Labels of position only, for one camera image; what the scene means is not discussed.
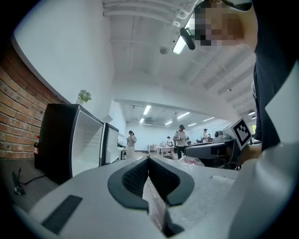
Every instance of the desk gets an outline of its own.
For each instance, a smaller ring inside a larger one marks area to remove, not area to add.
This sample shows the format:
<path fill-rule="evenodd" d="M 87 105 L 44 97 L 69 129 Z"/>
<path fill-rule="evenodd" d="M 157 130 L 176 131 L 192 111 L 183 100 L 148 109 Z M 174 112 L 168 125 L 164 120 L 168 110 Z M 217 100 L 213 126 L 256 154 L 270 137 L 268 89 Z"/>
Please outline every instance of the desk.
<path fill-rule="evenodd" d="M 161 154 L 163 156 L 163 152 L 169 152 L 169 151 L 173 151 L 174 147 L 170 147 L 170 146 L 157 146 L 156 150 L 157 150 L 157 156 L 159 156 L 159 152 L 161 150 Z"/>
<path fill-rule="evenodd" d="M 148 148 L 149 148 L 149 153 L 150 153 L 150 147 L 154 147 L 154 151 L 156 151 L 156 147 L 157 147 L 157 145 L 148 145 Z"/>
<path fill-rule="evenodd" d="M 124 160 L 124 151 L 125 151 L 126 148 L 117 147 L 117 149 L 119 150 L 118 159 L 119 160 Z"/>

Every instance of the white ceiling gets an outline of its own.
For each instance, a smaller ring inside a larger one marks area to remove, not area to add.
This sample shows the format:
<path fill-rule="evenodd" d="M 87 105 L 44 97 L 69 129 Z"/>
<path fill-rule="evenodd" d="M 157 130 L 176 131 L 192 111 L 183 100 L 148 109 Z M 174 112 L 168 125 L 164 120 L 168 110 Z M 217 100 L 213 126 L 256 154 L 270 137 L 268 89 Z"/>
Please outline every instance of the white ceiling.
<path fill-rule="evenodd" d="M 173 109 L 165 109 L 159 107 L 151 107 L 149 112 L 144 115 L 145 105 L 125 105 L 122 104 L 122 109 L 127 122 L 139 122 L 141 118 L 144 118 L 144 125 L 155 125 L 155 126 L 165 126 L 165 123 L 173 121 L 167 127 L 178 128 L 179 125 L 184 125 L 188 128 L 188 125 L 197 123 L 195 126 L 204 124 L 203 120 L 210 118 L 206 115 L 190 113 L 180 119 L 178 116 L 186 113 L 186 111 L 178 111 Z"/>
<path fill-rule="evenodd" d="M 186 25 L 189 17 L 182 20 L 177 16 L 182 13 L 178 9 L 183 8 L 180 4 L 185 3 L 188 8 L 192 5 L 188 2 L 104 0 L 104 15 L 110 16 L 111 22 L 115 73 L 144 72 L 165 80 L 173 78 L 174 82 L 179 81 L 190 89 L 204 89 L 227 101 L 247 122 L 251 121 L 248 111 L 256 108 L 251 93 L 255 55 L 247 46 L 197 46 L 193 51 L 185 47 L 180 55 L 172 52 L 179 38 L 179 28 L 172 23 L 177 21 L 181 26 Z M 160 47 L 167 47 L 168 54 L 162 55 Z M 174 112 L 164 109 L 161 116 L 155 117 L 167 120 L 171 114 Z"/>

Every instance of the person in black shirt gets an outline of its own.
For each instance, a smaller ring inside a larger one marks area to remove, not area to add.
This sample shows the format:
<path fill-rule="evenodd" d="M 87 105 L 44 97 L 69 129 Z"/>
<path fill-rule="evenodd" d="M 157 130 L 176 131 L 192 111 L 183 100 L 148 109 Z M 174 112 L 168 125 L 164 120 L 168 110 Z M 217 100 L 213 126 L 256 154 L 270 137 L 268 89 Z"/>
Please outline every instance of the person in black shirt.
<path fill-rule="evenodd" d="M 196 44 L 243 43 L 256 54 L 256 137 L 262 141 L 262 147 L 245 148 L 241 162 L 258 157 L 261 151 L 280 142 L 265 107 L 298 60 L 296 5 L 297 1 L 277 5 L 275 1 L 252 0 L 234 5 L 226 0 L 204 0 L 194 10 Z"/>

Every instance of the woman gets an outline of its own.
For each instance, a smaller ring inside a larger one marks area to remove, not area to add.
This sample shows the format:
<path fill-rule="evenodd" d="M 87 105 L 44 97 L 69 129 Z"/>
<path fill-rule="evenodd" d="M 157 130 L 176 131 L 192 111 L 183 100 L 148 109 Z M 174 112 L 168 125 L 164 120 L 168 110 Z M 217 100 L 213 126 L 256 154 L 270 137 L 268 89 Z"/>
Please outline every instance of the woman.
<path fill-rule="evenodd" d="M 135 152 L 135 143 L 137 141 L 137 138 L 135 137 L 132 130 L 129 131 L 129 137 L 128 137 L 128 145 L 127 145 L 127 159 L 133 159 L 134 158 L 134 152 Z"/>

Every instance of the black pants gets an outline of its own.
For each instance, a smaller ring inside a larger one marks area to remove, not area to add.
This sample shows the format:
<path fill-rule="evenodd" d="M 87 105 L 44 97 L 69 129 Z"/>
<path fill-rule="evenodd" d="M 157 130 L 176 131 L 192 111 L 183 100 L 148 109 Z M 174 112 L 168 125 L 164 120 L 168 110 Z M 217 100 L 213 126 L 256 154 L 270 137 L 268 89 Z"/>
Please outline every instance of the black pants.
<path fill-rule="evenodd" d="M 177 146 L 177 154 L 178 154 L 178 159 L 182 157 L 182 152 L 184 152 L 185 146 L 179 147 Z"/>

